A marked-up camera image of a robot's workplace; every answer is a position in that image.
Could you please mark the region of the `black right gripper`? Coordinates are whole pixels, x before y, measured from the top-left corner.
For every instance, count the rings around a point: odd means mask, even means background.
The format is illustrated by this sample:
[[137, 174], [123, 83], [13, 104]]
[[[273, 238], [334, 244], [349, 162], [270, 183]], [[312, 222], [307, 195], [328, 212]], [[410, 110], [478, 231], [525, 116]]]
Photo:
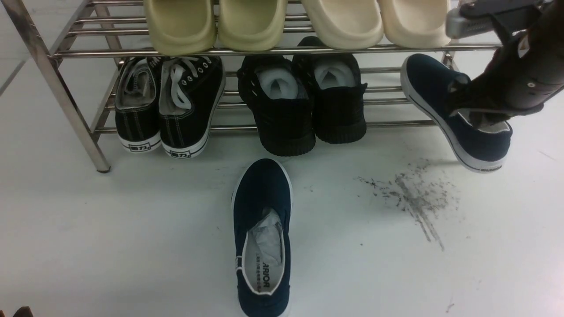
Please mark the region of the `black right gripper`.
[[537, 0], [480, 0], [469, 17], [489, 18], [502, 47], [474, 80], [455, 74], [447, 115], [464, 112], [471, 125], [495, 125], [542, 110], [563, 88], [563, 2], [540, 9]]

